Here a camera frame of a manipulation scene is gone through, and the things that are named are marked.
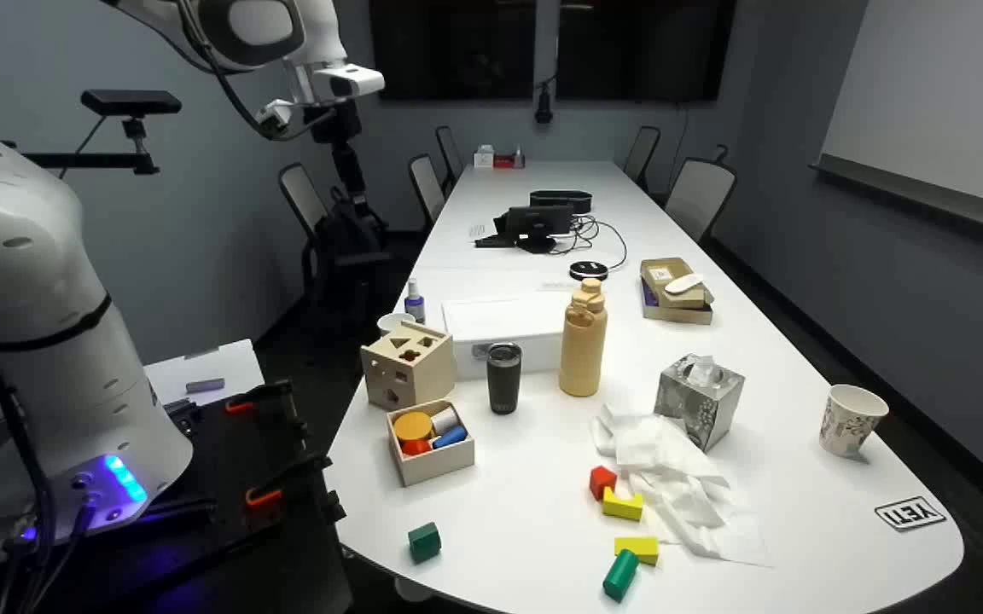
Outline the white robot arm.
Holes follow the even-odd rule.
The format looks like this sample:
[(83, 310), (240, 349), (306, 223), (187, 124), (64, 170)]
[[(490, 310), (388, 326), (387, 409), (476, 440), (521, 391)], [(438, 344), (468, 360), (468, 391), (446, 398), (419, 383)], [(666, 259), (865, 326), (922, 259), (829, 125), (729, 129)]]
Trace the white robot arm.
[[(379, 69), (355, 64), (343, 45), (336, 0), (101, 0), (159, 34), (209, 70), (237, 114), (267, 139), (288, 139), (298, 114), (321, 114), (387, 90)], [(288, 64), (294, 92), (254, 114), (232, 76)]]

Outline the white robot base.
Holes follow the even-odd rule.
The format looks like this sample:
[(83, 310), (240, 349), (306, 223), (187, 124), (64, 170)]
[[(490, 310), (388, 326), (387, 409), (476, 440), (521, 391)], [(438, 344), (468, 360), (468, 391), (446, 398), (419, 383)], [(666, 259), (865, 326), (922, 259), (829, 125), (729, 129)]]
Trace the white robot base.
[(56, 497), (56, 538), (135, 521), (196, 456), (101, 285), (75, 190), (0, 144), (0, 385)]

